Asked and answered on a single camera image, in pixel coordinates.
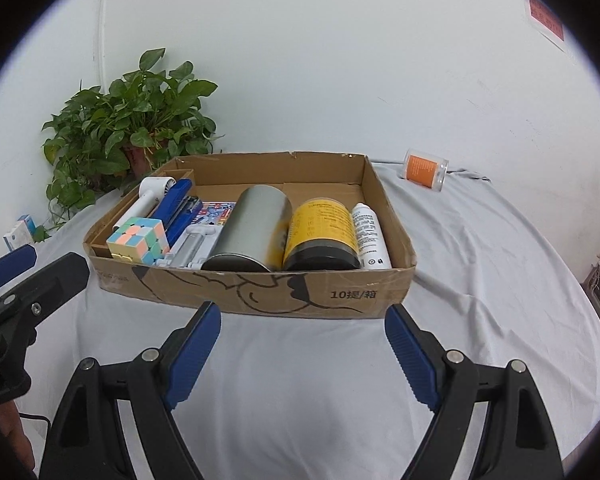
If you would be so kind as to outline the person's hand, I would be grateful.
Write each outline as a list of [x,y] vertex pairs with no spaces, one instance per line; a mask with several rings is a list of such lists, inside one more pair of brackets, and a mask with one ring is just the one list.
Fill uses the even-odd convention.
[[23,431],[21,417],[14,401],[0,405],[0,431],[26,471],[33,472],[35,467],[33,448]]

